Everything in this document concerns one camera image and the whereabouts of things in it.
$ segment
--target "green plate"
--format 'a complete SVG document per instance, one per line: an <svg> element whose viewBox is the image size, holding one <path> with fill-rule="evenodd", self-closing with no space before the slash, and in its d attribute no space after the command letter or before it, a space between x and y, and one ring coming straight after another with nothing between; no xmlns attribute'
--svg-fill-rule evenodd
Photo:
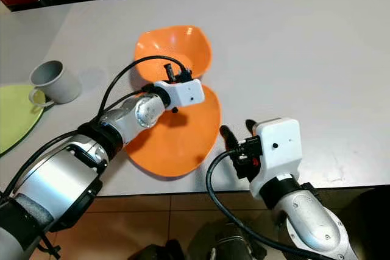
<svg viewBox="0 0 390 260"><path fill-rule="evenodd" d="M0 87L0 155L20 142L38 122L43 108L29 100L32 85L7 85ZM34 97L44 103L45 97L38 91Z"/></svg>

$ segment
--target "mug handle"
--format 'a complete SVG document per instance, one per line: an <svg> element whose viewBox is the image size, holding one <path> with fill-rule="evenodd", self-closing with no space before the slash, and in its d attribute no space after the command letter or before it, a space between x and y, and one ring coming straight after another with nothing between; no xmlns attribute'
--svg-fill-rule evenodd
<svg viewBox="0 0 390 260"><path fill-rule="evenodd" d="M33 88L31 90L31 92L29 93L29 100L30 102L32 102L35 106L38 106L38 107L48 107L48 106L51 106L52 104L54 104L54 102L52 100L50 100L49 102L46 102L46 103L43 103L43 104L39 104L37 103L36 101L34 101L34 95L37 93L38 89L36 88Z"/></svg>

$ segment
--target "orange plate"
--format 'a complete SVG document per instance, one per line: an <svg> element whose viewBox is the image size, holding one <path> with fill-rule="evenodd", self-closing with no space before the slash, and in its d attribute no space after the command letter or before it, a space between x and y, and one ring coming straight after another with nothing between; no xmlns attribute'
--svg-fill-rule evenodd
<svg viewBox="0 0 390 260"><path fill-rule="evenodd" d="M203 31L195 26L174 26L143 33L136 44L134 59L150 55L167 55L178 59L200 77L211 65L212 50ZM140 76L149 82L166 80L167 60L148 60L136 65ZM177 74L179 67L172 64Z"/></svg>
<svg viewBox="0 0 390 260"><path fill-rule="evenodd" d="M163 177L178 177L195 170L213 148L221 123L215 93L203 85L205 101L166 111L151 129L141 132L127 147L142 168Z"/></svg>

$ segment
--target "gray mug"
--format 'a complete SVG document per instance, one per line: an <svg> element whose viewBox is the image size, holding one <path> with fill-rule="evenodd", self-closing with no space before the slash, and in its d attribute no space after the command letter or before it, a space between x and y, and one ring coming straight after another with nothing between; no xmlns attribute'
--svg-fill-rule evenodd
<svg viewBox="0 0 390 260"><path fill-rule="evenodd" d="M79 96L81 84L59 61L48 61L37 66L30 74L30 82L35 88L30 92L30 101L39 107L52 104L65 104ZM34 101L35 93L40 90L51 101L39 104Z"/></svg>

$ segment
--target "table surface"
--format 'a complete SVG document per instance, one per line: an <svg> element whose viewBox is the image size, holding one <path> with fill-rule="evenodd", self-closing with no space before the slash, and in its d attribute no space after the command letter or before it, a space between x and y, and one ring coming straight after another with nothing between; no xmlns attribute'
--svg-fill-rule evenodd
<svg viewBox="0 0 390 260"><path fill-rule="evenodd" d="M46 60L78 74L83 93L45 113L0 158L0 188L40 145L97 111L114 75L145 31L178 24L209 37L213 63L202 82L218 95L222 121L239 139L245 119L291 117L301 124L301 183L317 188L390 184L390 0L102 0L11 13L0 20L0 83L28 82ZM123 78L114 100L139 86ZM210 161L177 180L153 177L124 152L103 175L100 195L205 190ZM230 163L218 190L244 190Z"/></svg>

